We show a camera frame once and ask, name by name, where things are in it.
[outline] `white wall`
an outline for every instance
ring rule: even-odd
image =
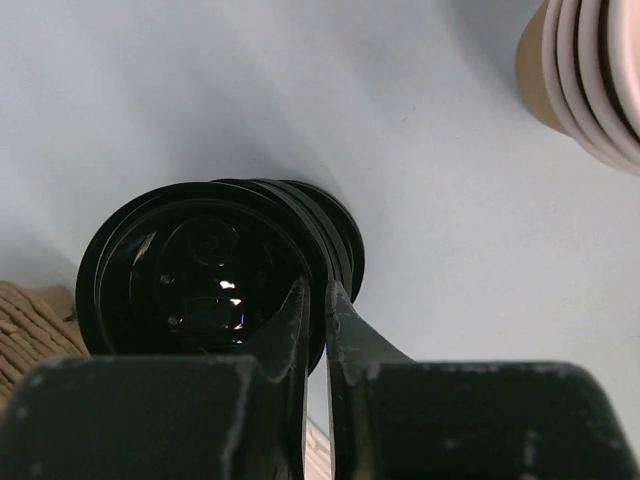
[[[305,179],[358,219],[357,307],[392,342],[582,364],[640,446],[640,180],[522,106],[538,4],[3,2],[0,275],[72,284],[100,224],[157,186]]]

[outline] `tan woven material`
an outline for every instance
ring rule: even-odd
[[[89,354],[71,312],[71,295],[63,287],[27,290],[0,282],[0,413],[13,387],[39,361]]]

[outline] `beige object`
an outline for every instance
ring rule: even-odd
[[[69,292],[63,287],[38,292],[42,297],[0,282],[0,412],[15,384],[39,361],[55,355],[89,354],[77,321],[64,321],[72,312]]]
[[[607,51],[620,105],[640,137],[640,1],[609,0]]]
[[[616,148],[640,170],[640,143],[618,116],[604,83],[601,68],[608,68],[599,54],[601,0],[582,2],[578,24],[580,77],[598,123]]]
[[[580,78],[575,67],[578,57],[575,32],[578,26],[580,3],[580,0],[563,0],[560,10],[556,54],[562,93],[578,127],[594,148],[602,152],[602,157],[609,160],[607,164],[622,171],[640,172],[604,132],[593,116],[580,86]]]
[[[547,29],[545,32],[544,26],[547,12],[554,16],[560,13],[559,5],[557,9],[555,8],[556,5],[552,5],[553,8],[549,9],[549,4],[550,0],[545,0],[531,18],[522,37],[520,37],[516,54],[516,78],[522,99],[531,113],[546,126],[567,134],[553,108],[542,68],[545,56],[553,55],[555,58],[555,52],[553,49],[550,50],[551,46],[555,49],[555,40],[553,42],[544,42],[545,45],[543,46],[544,33],[553,35],[555,38],[555,30],[549,31]]]

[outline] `white ceramic object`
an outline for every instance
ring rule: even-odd
[[[551,101],[553,110],[567,133],[593,157],[600,160],[605,165],[618,170],[632,171],[625,168],[624,165],[618,165],[616,162],[612,161],[611,158],[605,155],[599,148],[589,141],[587,136],[576,123],[565,102],[562,87],[560,85],[558,64],[556,60],[556,35],[558,31],[558,20],[560,17],[561,6],[562,0],[549,1],[542,31],[542,75],[544,77],[545,87],[549,94],[549,100]],[[635,169],[632,173],[640,175],[640,169]]]
[[[640,137],[640,1],[609,0],[607,49],[622,110]]]
[[[622,155],[605,134],[593,116],[589,103],[582,92],[576,71],[577,45],[575,32],[578,24],[580,0],[563,0],[558,18],[556,55],[560,85],[565,101],[580,129],[588,140],[606,155],[612,164],[629,170],[629,161]]]
[[[616,148],[640,168],[640,143],[615,111],[607,95],[598,53],[601,0],[583,1],[578,18],[578,63],[589,105]]]

